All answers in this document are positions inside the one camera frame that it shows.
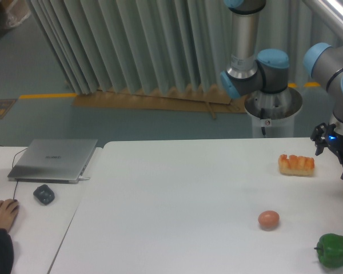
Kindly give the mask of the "dark sleeved forearm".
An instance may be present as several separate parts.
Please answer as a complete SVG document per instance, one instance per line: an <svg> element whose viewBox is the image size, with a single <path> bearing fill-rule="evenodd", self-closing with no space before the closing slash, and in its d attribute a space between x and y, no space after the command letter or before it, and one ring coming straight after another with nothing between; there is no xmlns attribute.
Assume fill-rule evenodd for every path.
<svg viewBox="0 0 343 274"><path fill-rule="evenodd" d="M0 228L0 273L11 273L14 263L13 242L8 232Z"/></svg>

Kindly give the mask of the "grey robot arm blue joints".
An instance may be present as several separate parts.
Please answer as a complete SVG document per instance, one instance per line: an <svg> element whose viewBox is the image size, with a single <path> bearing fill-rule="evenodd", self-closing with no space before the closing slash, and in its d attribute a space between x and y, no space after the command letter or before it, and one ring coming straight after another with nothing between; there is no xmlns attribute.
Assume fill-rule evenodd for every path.
<svg viewBox="0 0 343 274"><path fill-rule="evenodd" d="M269 115L283 114L302 99L288 88L289 57L279 49L265 49L254 55L259 13L265 1L225 1L237 24L230 65L220 73L227 94L233 98L257 92L279 104L268 107ZM312 46L304 56L304 66L312 78L336 99L332 117L343 124L343 46L326 43Z"/></svg>

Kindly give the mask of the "person's hand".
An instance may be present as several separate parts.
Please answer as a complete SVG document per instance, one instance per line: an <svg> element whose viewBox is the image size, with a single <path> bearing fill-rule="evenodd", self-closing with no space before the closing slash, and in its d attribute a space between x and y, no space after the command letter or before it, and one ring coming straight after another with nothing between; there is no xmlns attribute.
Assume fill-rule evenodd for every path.
<svg viewBox="0 0 343 274"><path fill-rule="evenodd" d="M7 206L12 202L13 199L0 200L0 229L4 229L6 232L10 232L9 227L9 212Z"/></svg>

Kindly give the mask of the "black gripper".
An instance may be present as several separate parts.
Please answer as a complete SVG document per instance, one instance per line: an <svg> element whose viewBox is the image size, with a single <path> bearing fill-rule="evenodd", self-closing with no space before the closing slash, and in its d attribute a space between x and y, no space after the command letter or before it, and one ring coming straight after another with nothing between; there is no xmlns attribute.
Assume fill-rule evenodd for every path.
<svg viewBox="0 0 343 274"><path fill-rule="evenodd" d="M339 133L339 128L336 124L332 123L326 127L325 123L321 123L315 126L310 140L316 146L315 156L323 153L327 143L331 152L338 156L338 160L343 168L343 134Z"/></svg>

